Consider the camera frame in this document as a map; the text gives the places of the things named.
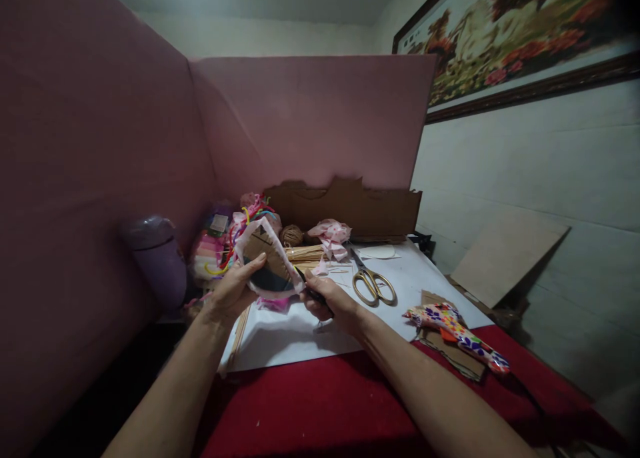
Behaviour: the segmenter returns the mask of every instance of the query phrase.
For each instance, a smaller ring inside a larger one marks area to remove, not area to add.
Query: pink board
[[[219,187],[230,199],[334,175],[408,189],[436,56],[191,62]]]
[[[0,0],[0,450],[24,455],[152,319],[115,228],[214,198],[187,60],[117,0]]]

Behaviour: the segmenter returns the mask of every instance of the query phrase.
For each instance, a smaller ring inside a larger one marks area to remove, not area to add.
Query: forearm
[[[230,327],[198,315],[104,457],[186,457]]]
[[[408,344],[380,318],[358,311],[356,339],[444,458],[534,457],[531,448],[478,395]]]

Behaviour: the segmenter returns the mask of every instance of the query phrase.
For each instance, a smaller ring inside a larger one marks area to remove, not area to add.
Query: white wall
[[[374,50],[426,0],[392,0]],[[632,436],[640,403],[640,90],[632,81],[428,125],[418,230],[450,273],[506,207],[572,226],[529,295],[529,348]]]
[[[356,25],[138,13],[188,57],[368,55],[373,30]]]

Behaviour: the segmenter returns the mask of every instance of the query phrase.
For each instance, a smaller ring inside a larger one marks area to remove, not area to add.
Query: painting
[[[427,123],[638,76],[615,0],[428,0],[393,52],[439,56]]]

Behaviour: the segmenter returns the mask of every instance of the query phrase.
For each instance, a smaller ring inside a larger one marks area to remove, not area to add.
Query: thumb
[[[260,256],[253,261],[248,262],[242,268],[240,268],[239,278],[249,279],[252,274],[262,268],[267,262],[267,254],[262,252]]]
[[[309,288],[324,295],[323,289],[326,288],[326,283],[322,279],[315,276],[310,270],[305,271],[305,279]]]

